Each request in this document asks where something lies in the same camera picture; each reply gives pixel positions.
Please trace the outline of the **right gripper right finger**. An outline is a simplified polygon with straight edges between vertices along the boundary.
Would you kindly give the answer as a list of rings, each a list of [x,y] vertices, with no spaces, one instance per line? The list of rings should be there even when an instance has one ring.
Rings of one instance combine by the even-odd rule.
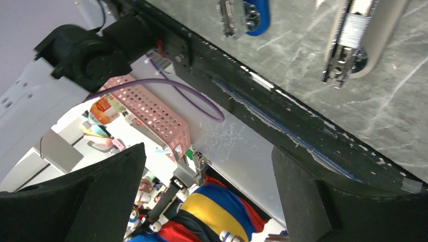
[[[427,241],[427,193],[366,185],[281,147],[272,162],[291,241]]]

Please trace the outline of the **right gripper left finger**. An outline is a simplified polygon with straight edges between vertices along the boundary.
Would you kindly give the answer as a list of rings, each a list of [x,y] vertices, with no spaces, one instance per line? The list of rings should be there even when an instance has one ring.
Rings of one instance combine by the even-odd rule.
[[[145,162],[139,143],[69,174],[1,192],[1,241],[122,241]]]

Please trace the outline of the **staple strip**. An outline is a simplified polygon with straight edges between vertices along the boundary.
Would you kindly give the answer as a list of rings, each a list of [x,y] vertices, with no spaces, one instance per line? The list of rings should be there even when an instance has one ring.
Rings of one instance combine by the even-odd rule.
[[[353,49],[359,49],[369,21],[370,17],[368,16],[347,13],[338,44]]]

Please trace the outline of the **black beige stapler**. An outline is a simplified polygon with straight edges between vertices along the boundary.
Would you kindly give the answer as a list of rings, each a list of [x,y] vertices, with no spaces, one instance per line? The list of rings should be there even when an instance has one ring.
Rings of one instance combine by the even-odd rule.
[[[321,82],[340,89],[380,61],[409,1],[340,1],[325,54]]]

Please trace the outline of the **blue stapler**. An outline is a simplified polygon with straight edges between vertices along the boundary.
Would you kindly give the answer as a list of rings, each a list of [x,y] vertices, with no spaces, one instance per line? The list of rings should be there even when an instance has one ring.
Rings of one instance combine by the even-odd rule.
[[[260,36],[271,24],[268,0],[219,0],[217,10],[226,38],[237,40],[244,34]]]

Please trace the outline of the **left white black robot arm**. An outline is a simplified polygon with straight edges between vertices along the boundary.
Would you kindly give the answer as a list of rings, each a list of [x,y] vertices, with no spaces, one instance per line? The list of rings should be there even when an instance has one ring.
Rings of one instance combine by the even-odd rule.
[[[148,23],[126,15],[101,34],[67,24],[36,47],[34,59],[1,96],[1,178],[74,106],[155,48]]]

